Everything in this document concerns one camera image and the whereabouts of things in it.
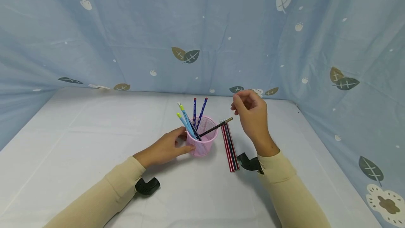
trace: blue fabric backdrop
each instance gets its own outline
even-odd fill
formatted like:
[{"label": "blue fabric backdrop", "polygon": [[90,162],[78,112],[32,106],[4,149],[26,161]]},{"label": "blue fabric backdrop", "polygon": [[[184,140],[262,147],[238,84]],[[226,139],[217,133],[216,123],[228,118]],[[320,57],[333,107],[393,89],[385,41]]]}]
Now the blue fabric backdrop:
[{"label": "blue fabric backdrop", "polygon": [[404,0],[0,0],[0,149],[65,86],[293,100],[405,227]]}]

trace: wrist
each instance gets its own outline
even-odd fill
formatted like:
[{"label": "wrist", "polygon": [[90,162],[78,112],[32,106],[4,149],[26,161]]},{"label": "wrist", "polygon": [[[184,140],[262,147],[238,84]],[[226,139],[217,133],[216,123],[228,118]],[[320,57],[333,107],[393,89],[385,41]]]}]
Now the wrist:
[{"label": "wrist", "polygon": [[280,149],[271,138],[270,133],[262,134],[256,138],[251,138],[251,140],[259,156],[271,157],[280,152]]},{"label": "wrist", "polygon": [[147,148],[139,153],[133,155],[133,157],[145,168],[147,169],[149,166],[153,164],[152,158],[147,151]]}]

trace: black clamp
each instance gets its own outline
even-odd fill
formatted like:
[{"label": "black clamp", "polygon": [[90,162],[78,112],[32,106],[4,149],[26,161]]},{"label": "black clamp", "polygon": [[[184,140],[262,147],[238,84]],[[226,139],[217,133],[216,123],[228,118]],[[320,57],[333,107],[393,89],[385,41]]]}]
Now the black clamp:
[{"label": "black clamp", "polygon": [[157,178],[153,177],[148,183],[146,183],[143,178],[140,178],[135,185],[135,189],[138,193],[144,196],[150,196],[160,187],[160,183]]},{"label": "black clamp", "polygon": [[239,164],[246,170],[249,171],[257,171],[261,175],[264,174],[262,170],[262,166],[259,163],[259,159],[257,157],[253,159],[249,159],[248,156],[246,156],[245,153],[240,154],[238,157],[238,162]]}]

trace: beige sleeve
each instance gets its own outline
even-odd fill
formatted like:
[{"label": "beige sleeve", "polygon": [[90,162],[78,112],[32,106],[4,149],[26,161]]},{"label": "beige sleeve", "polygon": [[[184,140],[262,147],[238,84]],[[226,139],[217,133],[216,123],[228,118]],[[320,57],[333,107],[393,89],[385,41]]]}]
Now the beige sleeve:
[{"label": "beige sleeve", "polygon": [[133,157],[115,166],[104,178],[56,215],[44,228],[102,228],[135,194],[144,167]]},{"label": "beige sleeve", "polygon": [[281,152],[258,159],[264,172],[259,177],[270,193],[283,228],[330,227],[324,212]]}]

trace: white table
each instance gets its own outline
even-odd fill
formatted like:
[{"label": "white table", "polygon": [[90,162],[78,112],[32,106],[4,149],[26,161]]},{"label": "white table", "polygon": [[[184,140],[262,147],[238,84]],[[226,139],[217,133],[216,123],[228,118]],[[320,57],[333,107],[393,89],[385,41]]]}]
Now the white table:
[{"label": "white table", "polygon": [[[0,227],[39,228],[112,167],[181,126],[180,101],[194,95],[59,90],[0,152]],[[197,111],[203,96],[197,96]],[[205,115],[233,116],[231,97],[208,98]],[[381,227],[291,102],[266,100],[272,137],[298,170],[333,227]],[[239,117],[230,122],[237,154],[256,156]],[[106,227],[279,227],[256,172],[230,173],[221,133],[204,158],[184,155],[150,169],[161,188],[135,196]]]}]

